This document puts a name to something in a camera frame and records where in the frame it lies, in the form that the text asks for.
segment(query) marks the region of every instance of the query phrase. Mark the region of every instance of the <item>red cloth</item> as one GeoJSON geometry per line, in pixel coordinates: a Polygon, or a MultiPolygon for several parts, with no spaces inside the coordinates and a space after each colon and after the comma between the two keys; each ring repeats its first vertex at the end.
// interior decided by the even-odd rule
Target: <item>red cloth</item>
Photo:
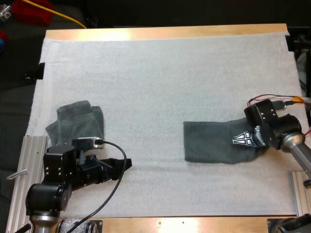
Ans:
{"type": "MultiPolygon", "coordinates": [[[[31,0],[31,2],[54,10],[54,6],[48,0],[31,0]]],[[[53,18],[53,13],[32,6],[22,0],[13,2],[11,13],[21,22],[48,26],[53,18]]]]}
{"type": "Polygon", "coordinates": [[[0,39],[2,39],[4,41],[9,40],[9,37],[7,36],[7,34],[3,30],[0,30],[0,39]]]}

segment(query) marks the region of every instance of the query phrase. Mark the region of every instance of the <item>metal handle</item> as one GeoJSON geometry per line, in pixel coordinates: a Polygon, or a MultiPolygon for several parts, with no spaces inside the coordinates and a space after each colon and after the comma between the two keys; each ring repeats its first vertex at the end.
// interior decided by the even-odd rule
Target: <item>metal handle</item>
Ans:
{"type": "Polygon", "coordinates": [[[306,174],[311,177],[311,149],[305,144],[302,133],[287,135],[281,146],[284,152],[290,152],[306,174]]]}
{"type": "Polygon", "coordinates": [[[15,172],[13,173],[12,175],[8,176],[6,178],[6,180],[8,181],[11,181],[11,180],[14,180],[16,177],[20,176],[20,175],[24,175],[24,174],[27,174],[27,169],[23,169],[22,171],[18,171],[18,172],[15,172]]]}

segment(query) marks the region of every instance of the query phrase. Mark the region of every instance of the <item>black connector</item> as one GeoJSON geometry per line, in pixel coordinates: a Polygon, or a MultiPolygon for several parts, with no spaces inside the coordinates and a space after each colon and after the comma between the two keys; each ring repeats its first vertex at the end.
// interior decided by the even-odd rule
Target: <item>black connector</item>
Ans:
{"type": "Polygon", "coordinates": [[[293,101],[284,102],[282,100],[277,100],[277,101],[272,101],[272,105],[276,111],[279,111],[279,110],[283,110],[287,105],[290,105],[290,103],[287,104],[287,102],[293,102],[293,101]]]}

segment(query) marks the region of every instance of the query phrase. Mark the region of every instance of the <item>red wire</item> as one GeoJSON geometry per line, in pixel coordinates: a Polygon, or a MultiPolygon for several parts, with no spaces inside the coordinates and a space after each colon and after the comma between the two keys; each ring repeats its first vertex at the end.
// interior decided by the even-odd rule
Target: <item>red wire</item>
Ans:
{"type": "Polygon", "coordinates": [[[274,99],[274,100],[293,100],[293,98],[297,98],[299,100],[301,100],[301,102],[298,102],[296,101],[295,103],[304,103],[303,99],[300,98],[299,96],[293,96],[293,97],[287,97],[287,96],[280,96],[280,95],[274,95],[274,94],[262,94],[262,95],[259,95],[259,96],[256,96],[254,98],[251,98],[248,102],[247,102],[247,106],[250,106],[251,105],[251,102],[253,100],[255,101],[262,101],[262,100],[269,100],[269,99],[274,99]],[[259,97],[263,97],[263,96],[271,96],[271,97],[267,97],[267,98],[264,98],[264,99],[258,99],[259,97]]]}

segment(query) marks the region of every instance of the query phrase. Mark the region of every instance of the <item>black cable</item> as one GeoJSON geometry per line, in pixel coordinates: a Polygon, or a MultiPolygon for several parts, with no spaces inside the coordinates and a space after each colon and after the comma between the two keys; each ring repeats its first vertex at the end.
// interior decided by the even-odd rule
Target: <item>black cable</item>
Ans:
{"type": "Polygon", "coordinates": [[[112,196],[115,194],[115,192],[116,192],[116,190],[117,190],[117,188],[118,188],[118,186],[119,186],[119,184],[120,184],[120,182],[121,182],[121,180],[122,180],[123,174],[124,174],[124,172],[125,172],[125,168],[126,168],[126,154],[125,154],[124,150],[123,150],[121,147],[119,147],[117,144],[114,144],[114,143],[112,143],[112,142],[106,142],[106,141],[104,141],[104,140],[96,140],[96,144],[98,144],[98,145],[99,145],[99,144],[110,144],[110,145],[112,145],[112,146],[118,148],[118,149],[122,152],[122,154],[123,154],[123,156],[124,156],[124,165],[123,165],[123,168],[122,168],[122,172],[121,172],[121,174],[120,174],[120,177],[119,177],[119,179],[118,179],[118,182],[117,182],[116,186],[114,187],[114,189],[112,190],[112,192],[110,193],[110,195],[107,197],[107,199],[104,201],[104,203],[103,203],[100,207],[98,207],[93,213],[89,214],[88,216],[86,216],[85,218],[83,218],[82,220],[80,220],[79,222],[77,222],[69,231],[67,231],[67,233],[73,232],[74,229],[76,229],[76,228],[77,228],[79,225],[81,225],[83,222],[85,222],[85,221],[88,220],[89,218],[93,217],[93,216],[96,215],[98,212],[100,212],[100,210],[110,201],[110,199],[112,198],[112,196]]]}
{"type": "Polygon", "coordinates": [[[25,226],[17,230],[15,233],[25,233],[26,231],[31,229],[31,225],[27,223],[25,226]]]}

